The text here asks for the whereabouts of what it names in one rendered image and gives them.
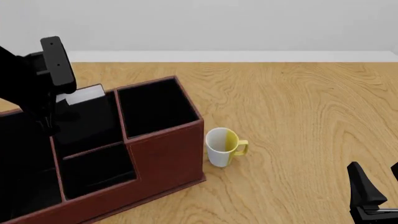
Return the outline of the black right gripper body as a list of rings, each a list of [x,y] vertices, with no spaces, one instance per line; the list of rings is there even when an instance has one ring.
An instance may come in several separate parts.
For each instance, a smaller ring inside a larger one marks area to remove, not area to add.
[[[354,224],[398,224],[398,208],[379,208],[377,205],[350,203]]]

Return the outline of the white and yellow mug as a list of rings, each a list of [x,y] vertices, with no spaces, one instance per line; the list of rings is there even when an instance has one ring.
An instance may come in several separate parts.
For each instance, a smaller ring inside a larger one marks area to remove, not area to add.
[[[213,128],[205,136],[209,161],[216,167],[227,167],[234,156],[244,156],[249,149],[247,140],[229,128]]]

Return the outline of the red-brown desk caddy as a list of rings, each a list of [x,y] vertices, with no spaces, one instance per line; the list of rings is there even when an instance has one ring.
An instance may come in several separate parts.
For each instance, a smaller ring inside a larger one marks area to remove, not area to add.
[[[205,180],[204,120],[175,76],[56,112],[54,136],[0,112],[0,224],[89,224]]]

